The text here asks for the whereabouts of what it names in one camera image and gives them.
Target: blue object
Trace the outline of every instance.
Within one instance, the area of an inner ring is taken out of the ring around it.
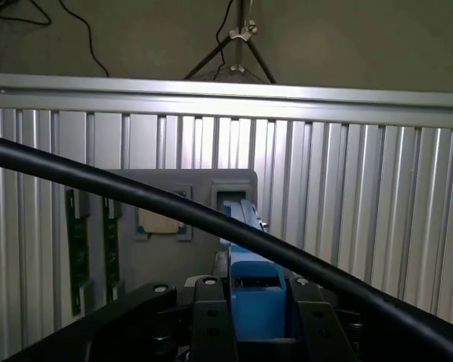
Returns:
[[[262,229],[261,220],[250,201],[225,201],[224,210],[227,215]],[[284,337],[286,286],[282,269],[230,241],[222,239],[220,242],[230,248],[230,296],[236,337]]]

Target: black hose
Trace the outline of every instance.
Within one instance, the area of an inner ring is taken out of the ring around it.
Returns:
[[[434,323],[430,323],[430,319],[434,316],[421,310],[412,314],[413,307],[406,303],[376,290],[352,275],[272,235],[209,207],[131,179],[2,138],[0,138],[0,167],[151,210],[237,243],[323,287],[353,298],[356,302],[377,311],[386,319],[397,322],[400,327],[411,331],[428,346],[440,350],[446,359],[453,360],[453,335],[447,329],[439,329]]]

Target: gray wall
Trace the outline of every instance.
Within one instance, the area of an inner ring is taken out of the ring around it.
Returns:
[[[181,78],[214,47],[228,2],[64,1],[91,24],[112,76],[161,79]],[[53,18],[48,29],[0,21],[0,72],[102,76],[85,27],[58,0],[39,4]],[[39,18],[25,1],[9,14]],[[279,83],[453,91],[453,0],[256,0],[253,18]],[[226,56],[234,61],[234,46]],[[261,75],[247,49],[244,64]]]

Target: tripod leg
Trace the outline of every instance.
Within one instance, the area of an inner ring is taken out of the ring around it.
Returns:
[[[222,40],[219,45],[217,45],[205,58],[203,58],[201,62],[195,66],[195,68],[191,69],[184,79],[191,79],[191,77],[193,77],[201,68],[203,68],[210,60],[220,53],[231,41],[232,39],[229,36]]]
[[[258,64],[260,64],[260,67],[262,68],[263,72],[269,79],[270,83],[275,84],[275,78],[273,77],[272,72],[270,71],[269,67],[267,64],[263,61],[262,56],[260,55],[260,52],[258,51],[257,47],[253,43],[251,39],[247,41],[247,45],[250,48],[251,53],[254,55],[255,59],[258,61]]]

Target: metal tripod stand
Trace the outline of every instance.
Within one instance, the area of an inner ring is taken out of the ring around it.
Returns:
[[[239,0],[238,9],[238,27],[230,30],[228,32],[228,36],[224,40],[222,40],[210,53],[208,53],[208,55],[204,57],[202,61],[200,61],[193,69],[191,69],[191,71],[184,77],[184,79],[191,79],[206,64],[208,64],[210,60],[216,57],[231,41],[236,40],[239,42],[239,58],[241,58],[242,44],[244,42],[247,44],[248,49],[250,49],[251,53],[262,68],[263,73],[265,73],[265,76],[268,78],[270,83],[276,83],[272,72],[270,71],[268,65],[263,60],[260,52],[251,39],[253,35],[257,34],[257,25],[253,20],[249,20],[248,24],[245,24],[245,0]],[[241,68],[242,66],[239,61],[239,64],[237,64],[237,69]]]

